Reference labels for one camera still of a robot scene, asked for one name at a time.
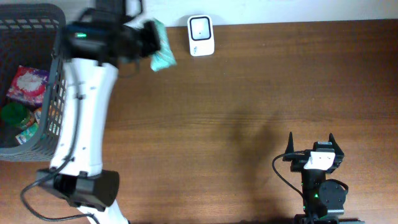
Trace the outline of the red purple snack pack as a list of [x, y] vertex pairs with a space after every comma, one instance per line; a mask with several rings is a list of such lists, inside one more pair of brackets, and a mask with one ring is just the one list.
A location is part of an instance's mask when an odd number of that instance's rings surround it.
[[23, 105], [41, 107], [48, 80], [48, 71], [20, 65], [6, 96]]

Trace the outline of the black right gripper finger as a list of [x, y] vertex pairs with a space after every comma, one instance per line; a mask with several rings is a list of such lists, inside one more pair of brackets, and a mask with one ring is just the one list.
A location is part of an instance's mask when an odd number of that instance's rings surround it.
[[329, 134], [329, 140], [328, 141], [331, 142], [334, 150], [340, 150], [341, 149], [339, 147], [339, 145], [336, 143], [334, 135], [332, 133]]
[[288, 144], [286, 147], [286, 153], [293, 153], [294, 152], [294, 140], [292, 132], [289, 133]]

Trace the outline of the small green tissue pack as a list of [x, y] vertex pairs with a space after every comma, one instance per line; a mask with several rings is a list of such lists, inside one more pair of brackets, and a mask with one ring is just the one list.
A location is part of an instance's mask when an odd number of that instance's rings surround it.
[[28, 140], [30, 140], [34, 134], [37, 132], [39, 128], [39, 124], [38, 123], [34, 123], [32, 126], [29, 126], [26, 130], [24, 130], [23, 132], [21, 132], [20, 134], [18, 134], [16, 136], [16, 140], [19, 144], [24, 144], [26, 143]]

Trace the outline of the green lid jar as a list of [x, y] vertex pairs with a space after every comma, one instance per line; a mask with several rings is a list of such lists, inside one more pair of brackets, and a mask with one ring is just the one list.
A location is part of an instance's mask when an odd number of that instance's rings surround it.
[[8, 125], [25, 130], [35, 123], [32, 112], [20, 103], [8, 103], [1, 109], [1, 119]]

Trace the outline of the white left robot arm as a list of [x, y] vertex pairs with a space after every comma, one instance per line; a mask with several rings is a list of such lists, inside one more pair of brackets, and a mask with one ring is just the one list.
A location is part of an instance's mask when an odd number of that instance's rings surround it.
[[118, 172], [103, 169], [102, 143], [109, 99], [120, 63], [138, 62], [160, 50], [154, 21], [141, 28], [126, 1], [96, 1], [62, 28], [60, 51], [67, 88], [55, 154], [34, 184], [91, 223], [126, 223], [116, 197]]

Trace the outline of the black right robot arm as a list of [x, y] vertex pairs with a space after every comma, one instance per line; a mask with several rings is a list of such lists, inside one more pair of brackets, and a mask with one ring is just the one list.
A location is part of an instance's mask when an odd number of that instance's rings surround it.
[[303, 201], [303, 213], [296, 214], [292, 223], [363, 223], [357, 218], [341, 219], [349, 187], [336, 179], [327, 179], [344, 159], [344, 152], [332, 134], [327, 141], [316, 141], [311, 149], [296, 151], [292, 133], [289, 134], [285, 152], [280, 156], [290, 162], [290, 171], [301, 174], [299, 195]]

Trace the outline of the mint green wipes pack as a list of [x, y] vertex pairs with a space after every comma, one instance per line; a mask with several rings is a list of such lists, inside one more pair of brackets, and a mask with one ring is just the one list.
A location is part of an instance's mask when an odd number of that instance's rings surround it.
[[177, 64], [171, 50], [166, 26], [157, 19], [153, 20], [160, 40], [160, 50], [151, 57], [150, 67], [154, 72], [169, 68]]

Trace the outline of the small orange box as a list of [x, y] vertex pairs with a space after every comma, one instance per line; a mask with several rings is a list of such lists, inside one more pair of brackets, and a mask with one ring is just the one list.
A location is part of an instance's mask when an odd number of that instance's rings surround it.
[[42, 107], [37, 108], [37, 109], [34, 111], [34, 117], [35, 117], [35, 120], [36, 120], [36, 122], [37, 122], [38, 124], [40, 123], [41, 114], [42, 114]]

